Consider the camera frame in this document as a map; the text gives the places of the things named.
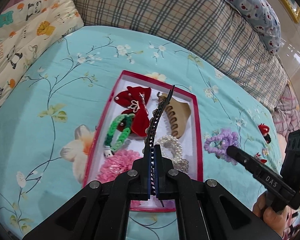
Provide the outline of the person's right hand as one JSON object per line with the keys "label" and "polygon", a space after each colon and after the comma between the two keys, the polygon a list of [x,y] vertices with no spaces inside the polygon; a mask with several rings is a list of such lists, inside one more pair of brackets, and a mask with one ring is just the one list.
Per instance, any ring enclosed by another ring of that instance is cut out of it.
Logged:
{"label": "person's right hand", "polygon": [[253,213],[262,218],[282,239],[289,239],[288,226],[292,223],[295,210],[285,207],[281,214],[276,213],[270,206],[266,206],[266,192],[262,193],[253,205]]}

